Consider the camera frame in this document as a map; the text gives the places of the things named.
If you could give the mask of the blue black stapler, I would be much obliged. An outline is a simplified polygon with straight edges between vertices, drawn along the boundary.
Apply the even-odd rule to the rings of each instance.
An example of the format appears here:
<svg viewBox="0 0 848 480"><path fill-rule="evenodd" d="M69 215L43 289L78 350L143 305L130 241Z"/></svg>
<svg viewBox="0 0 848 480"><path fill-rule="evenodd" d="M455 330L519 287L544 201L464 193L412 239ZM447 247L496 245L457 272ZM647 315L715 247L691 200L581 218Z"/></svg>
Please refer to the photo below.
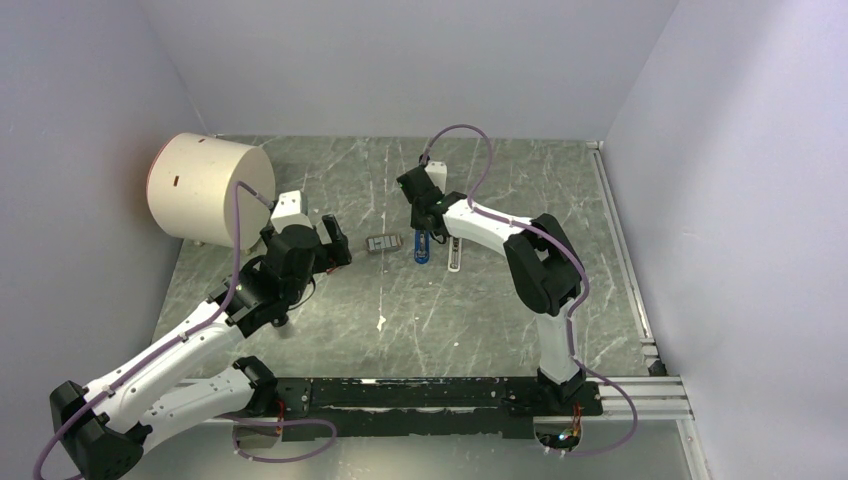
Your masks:
<svg viewBox="0 0 848 480"><path fill-rule="evenodd" d="M430 238L425 230L415 231L413 258L420 265L426 264L430 260Z"/></svg>

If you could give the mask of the beige white stapler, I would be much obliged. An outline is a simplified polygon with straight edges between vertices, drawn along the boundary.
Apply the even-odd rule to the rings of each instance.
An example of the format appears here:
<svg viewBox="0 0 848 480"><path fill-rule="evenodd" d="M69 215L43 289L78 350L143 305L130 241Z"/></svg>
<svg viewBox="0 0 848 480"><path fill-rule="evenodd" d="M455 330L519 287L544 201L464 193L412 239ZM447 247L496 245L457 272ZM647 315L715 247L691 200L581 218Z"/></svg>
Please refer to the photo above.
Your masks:
<svg viewBox="0 0 848 480"><path fill-rule="evenodd" d="M461 269L462 256L462 240L457 237L450 238L449 255L448 255L448 271L457 273Z"/></svg>

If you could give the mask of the staple box tray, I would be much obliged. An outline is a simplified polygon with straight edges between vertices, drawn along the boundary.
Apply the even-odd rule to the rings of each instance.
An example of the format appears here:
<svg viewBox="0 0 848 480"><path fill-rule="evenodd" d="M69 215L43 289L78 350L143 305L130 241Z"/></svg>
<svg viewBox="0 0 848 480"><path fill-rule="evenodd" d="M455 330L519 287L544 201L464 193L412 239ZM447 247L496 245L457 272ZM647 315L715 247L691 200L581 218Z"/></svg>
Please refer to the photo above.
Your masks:
<svg viewBox="0 0 848 480"><path fill-rule="evenodd" d="M366 250L369 254L396 251L402 246L403 241L401 236L395 233L372 235L366 239Z"/></svg>

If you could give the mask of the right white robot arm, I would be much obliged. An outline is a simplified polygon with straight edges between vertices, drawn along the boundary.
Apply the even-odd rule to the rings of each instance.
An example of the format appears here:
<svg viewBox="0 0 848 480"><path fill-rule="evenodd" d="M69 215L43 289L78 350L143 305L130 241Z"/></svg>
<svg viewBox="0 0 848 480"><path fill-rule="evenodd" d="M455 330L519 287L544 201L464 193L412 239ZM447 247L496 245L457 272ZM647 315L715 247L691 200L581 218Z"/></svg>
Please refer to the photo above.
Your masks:
<svg viewBox="0 0 848 480"><path fill-rule="evenodd" d="M435 238L473 242L502 255L516 293L534 313L541 358L539 398L562 414L578 399L586 370L577 358L572 316L586 299L586 272L558 220L508 216L478 206L459 192L444 193L423 166L397 178L411 206L411 227Z"/></svg>

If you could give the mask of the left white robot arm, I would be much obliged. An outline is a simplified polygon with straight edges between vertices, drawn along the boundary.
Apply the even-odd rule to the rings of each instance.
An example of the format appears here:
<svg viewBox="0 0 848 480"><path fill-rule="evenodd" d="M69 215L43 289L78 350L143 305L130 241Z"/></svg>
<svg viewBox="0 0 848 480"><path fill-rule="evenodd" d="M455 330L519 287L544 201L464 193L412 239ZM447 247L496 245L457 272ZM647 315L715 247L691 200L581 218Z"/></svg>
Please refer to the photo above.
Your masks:
<svg viewBox="0 0 848 480"><path fill-rule="evenodd" d="M49 397L55 434L81 479L119 479L163 440L208 419L261 416L278 409L277 379L257 357L235 360L188 387L179 384L205 357L239 344L266 325L281 327L317 274L352 260L336 218L314 227L263 228L266 252L238 268L167 336L123 366Z"/></svg>

